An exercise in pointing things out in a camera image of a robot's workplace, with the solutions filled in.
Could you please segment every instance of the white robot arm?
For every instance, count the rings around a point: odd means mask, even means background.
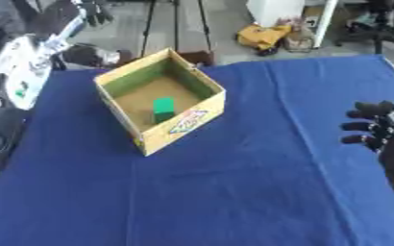
[[[69,48],[67,39],[83,29],[88,16],[96,18],[100,10],[96,1],[58,0],[30,25],[30,34],[9,41],[1,50],[0,170],[49,78],[52,56]]]

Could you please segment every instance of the green cube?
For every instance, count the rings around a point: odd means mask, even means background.
[[[157,124],[175,116],[173,99],[170,97],[159,98],[154,101],[154,118]]]

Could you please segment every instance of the tripod leg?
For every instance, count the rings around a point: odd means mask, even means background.
[[[141,52],[140,52],[141,57],[145,56],[146,46],[148,45],[149,31],[151,31],[152,18],[154,17],[154,8],[156,3],[157,0],[152,0],[151,6],[149,7],[148,18],[146,21],[146,28],[145,31],[143,31],[143,46],[141,47]]]
[[[205,14],[205,7],[203,5],[203,1],[202,0],[198,0],[199,2],[199,7],[200,7],[200,15],[202,15],[202,22],[203,22],[203,29],[205,31],[205,35],[206,35],[206,42],[208,43],[208,49],[209,52],[212,51],[212,44],[210,42],[210,29],[209,29],[209,25],[208,25],[208,20],[206,19],[206,14]]]
[[[175,7],[175,51],[179,51],[179,0],[173,0]]]

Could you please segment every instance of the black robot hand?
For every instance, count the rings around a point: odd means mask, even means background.
[[[106,10],[106,0],[82,0],[82,7],[87,11],[87,22],[90,26],[113,21],[113,16]]]
[[[356,103],[347,116],[364,121],[344,123],[345,131],[363,131],[360,135],[348,135],[341,141],[346,144],[360,143],[379,154],[385,175],[394,189],[394,104],[383,101],[377,105]]]

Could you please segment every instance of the wooden box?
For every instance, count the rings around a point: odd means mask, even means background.
[[[103,101],[145,156],[224,111],[225,89],[171,49],[95,78]],[[155,123],[154,101],[174,100],[175,116]]]

